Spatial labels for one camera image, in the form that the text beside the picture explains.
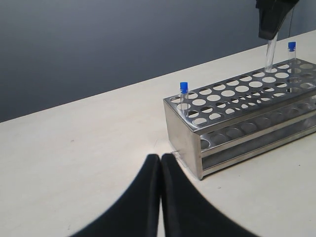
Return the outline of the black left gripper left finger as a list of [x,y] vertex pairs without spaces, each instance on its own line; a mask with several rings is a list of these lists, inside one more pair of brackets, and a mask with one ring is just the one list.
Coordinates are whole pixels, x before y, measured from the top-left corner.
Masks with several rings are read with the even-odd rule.
[[121,197],[74,237],[156,237],[161,193],[161,163],[147,155],[137,176]]

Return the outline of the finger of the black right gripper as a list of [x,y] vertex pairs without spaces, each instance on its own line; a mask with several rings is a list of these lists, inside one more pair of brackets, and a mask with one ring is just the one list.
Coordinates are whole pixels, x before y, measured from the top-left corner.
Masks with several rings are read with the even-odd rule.
[[299,0],[256,0],[259,10],[258,37],[273,40],[279,32],[287,14]]

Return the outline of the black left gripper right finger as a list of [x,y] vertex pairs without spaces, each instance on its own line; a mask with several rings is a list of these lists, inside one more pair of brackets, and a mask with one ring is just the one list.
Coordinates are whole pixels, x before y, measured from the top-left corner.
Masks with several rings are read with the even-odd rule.
[[173,154],[162,155],[161,170],[165,236],[256,236],[209,203],[187,178]]

